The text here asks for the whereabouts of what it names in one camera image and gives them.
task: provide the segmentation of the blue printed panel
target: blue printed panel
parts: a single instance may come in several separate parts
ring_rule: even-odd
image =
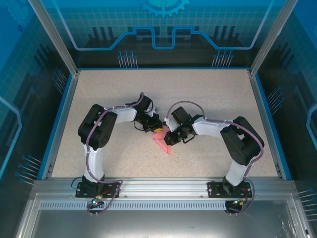
[[[120,67],[120,50],[136,51],[139,67],[214,67],[219,50],[233,50],[230,67],[246,67],[284,1],[72,3],[47,0],[45,6],[79,67]]]

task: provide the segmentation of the blue frame edge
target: blue frame edge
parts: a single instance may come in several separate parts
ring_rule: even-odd
[[[265,97],[265,94],[264,94],[264,90],[263,90],[263,87],[262,87],[262,84],[261,84],[260,77],[259,77],[258,73],[256,73],[255,78],[256,78],[257,85],[259,86],[259,91],[260,91],[261,98],[262,98],[263,103],[264,103],[264,107],[265,107],[266,114],[267,114],[267,117],[268,117],[269,125],[270,125],[270,127],[272,129],[272,132],[273,132],[273,136],[274,136],[274,139],[275,139],[276,147],[277,147],[279,156],[281,158],[282,167],[283,167],[283,170],[284,170],[285,176],[286,176],[285,179],[286,180],[292,180],[292,176],[291,176],[291,173],[289,171],[289,168],[288,168],[288,165],[287,165],[287,162],[286,162],[286,158],[285,158],[285,155],[284,155],[284,152],[283,152],[283,149],[282,149],[281,142],[280,142],[279,137],[277,135],[277,130],[276,130],[276,127],[275,127],[275,124],[274,124],[274,121],[273,121],[272,114],[271,114],[271,112],[269,110],[268,103],[267,103],[267,100],[266,100],[266,97]]]
[[[59,104],[57,115],[55,117],[54,125],[53,125],[52,131],[51,131],[51,135],[50,135],[50,138],[49,138],[49,141],[48,141],[48,145],[46,146],[46,150],[45,150],[44,157],[43,157],[43,160],[42,160],[42,163],[41,163],[41,167],[40,167],[40,170],[39,170],[39,173],[38,173],[38,176],[37,176],[37,180],[42,180],[42,176],[43,176],[43,174],[45,172],[45,167],[46,167],[46,164],[47,164],[48,159],[49,159],[50,151],[52,149],[53,140],[54,140],[54,137],[55,137],[55,134],[56,134],[57,126],[58,126],[59,121],[60,121],[61,112],[63,111],[64,105],[65,105],[65,101],[66,101],[66,97],[67,97],[67,94],[68,94],[68,91],[69,91],[70,84],[71,84],[72,80],[73,80],[73,75],[70,74],[69,77],[68,77],[68,81],[67,81],[65,90],[64,90],[63,97],[62,97],[61,102]]]
[[[85,70],[153,70],[153,69],[246,69],[250,67],[237,67],[237,68],[214,68],[214,67],[171,67],[171,68],[78,68],[79,71]]]

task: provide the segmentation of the ventilation slot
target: ventilation slot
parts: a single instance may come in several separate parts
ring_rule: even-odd
[[[86,210],[90,201],[42,201],[41,210]],[[102,210],[108,201],[99,208]],[[109,210],[121,211],[195,211],[195,210],[225,210],[225,201],[114,201]]]

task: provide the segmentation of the black mounting bracket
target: black mounting bracket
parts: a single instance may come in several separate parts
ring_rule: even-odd
[[[211,181],[207,183],[208,198],[245,198],[246,194],[241,189],[245,188],[248,192],[248,198],[252,197],[250,183],[241,182],[235,187],[234,191],[228,194],[223,188],[223,182]]]
[[[77,184],[75,197],[94,198],[102,194],[103,198],[112,198],[119,185],[119,182],[112,184],[99,183],[99,187],[101,187],[101,192],[98,192],[96,190],[89,189],[89,187],[85,183],[79,182]]]

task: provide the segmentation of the yellow object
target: yellow object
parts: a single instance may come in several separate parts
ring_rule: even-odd
[[[161,132],[161,131],[163,131],[163,128],[158,128],[158,129],[154,130],[154,132]]]

